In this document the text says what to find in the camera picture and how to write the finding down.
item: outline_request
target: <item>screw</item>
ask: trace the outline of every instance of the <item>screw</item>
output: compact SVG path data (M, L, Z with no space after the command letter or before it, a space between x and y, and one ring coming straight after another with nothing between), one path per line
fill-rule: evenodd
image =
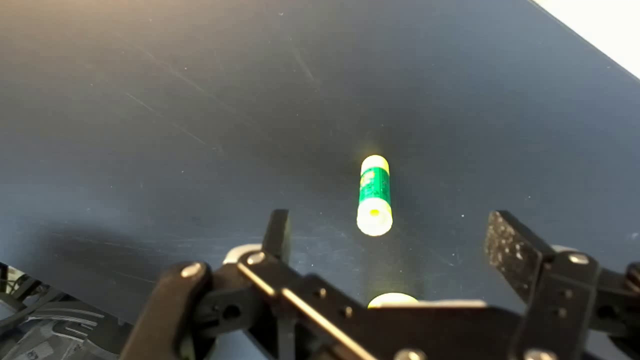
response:
M316 297L318 297L318 299L325 299L325 288L318 288L318 291L316 291Z
M344 307L344 308L342 308L342 317L344 317L346 321L353 318L353 308L351 308L351 307Z
M566 312L566 308L555 308L553 315L555 315L558 318L566 318L568 312Z
M255 255L245 259L245 265L259 265L259 262L264 262L264 259L266 259L264 252L255 252Z
M182 279L194 279L194 277L200 275L200 273L202 273L202 265L200 265L200 262L194 262L194 265L190 265L190 267L184 267L182 273L180 273L180 277L182 277Z
M568 288L566 288L566 291L562 291L559 295L562 295L563 299L573 299L573 293L571 293L571 291L568 291Z
M547 351L530 349L526 351L524 360L558 360L558 356Z
M573 262L573 265L588 265L588 259L584 255L580 255L580 252L570 255L568 261Z
M416 349L401 349L395 352L393 360L427 360L424 352Z
M517 259L517 261L524 259L524 257L521 257L521 244L520 244L520 242L515 244L515 259Z

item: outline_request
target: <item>dark tabletop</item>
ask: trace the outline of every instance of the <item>dark tabletop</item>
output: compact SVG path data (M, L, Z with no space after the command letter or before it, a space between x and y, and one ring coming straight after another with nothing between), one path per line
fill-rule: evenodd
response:
M291 213L291 265L517 308L488 211L640 259L640 82L526 0L3 0L1 262L133 321L156 277ZM382 149L395 226L353 229Z

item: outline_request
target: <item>green label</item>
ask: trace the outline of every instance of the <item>green label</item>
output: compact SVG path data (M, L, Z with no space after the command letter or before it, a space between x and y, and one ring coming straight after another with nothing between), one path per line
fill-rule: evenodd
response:
M359 203L368 198L382 198L389 204L391 195L387 186L387 172L384 168L369 168L359 176Z

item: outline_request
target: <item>robotic arm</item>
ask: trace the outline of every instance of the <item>robotic arm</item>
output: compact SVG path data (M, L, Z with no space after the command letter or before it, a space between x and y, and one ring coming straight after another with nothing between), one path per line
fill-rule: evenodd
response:
M287 261L287 215L276 211L259 251L211 273L194 262L156 285L124 360L203 358L219 334L244 330L266 358L578 360L588 330L640 358L640 262L625 275L584 252L555 252L507 213L492 213L490 267L526 302L364 308Z

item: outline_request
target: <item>cylindrical object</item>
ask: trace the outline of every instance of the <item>cylindrical object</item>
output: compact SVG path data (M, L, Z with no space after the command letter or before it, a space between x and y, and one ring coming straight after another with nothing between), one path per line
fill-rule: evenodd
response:
M389 167L372 155L359 168L358 229L368 236L384 236L393 226Z

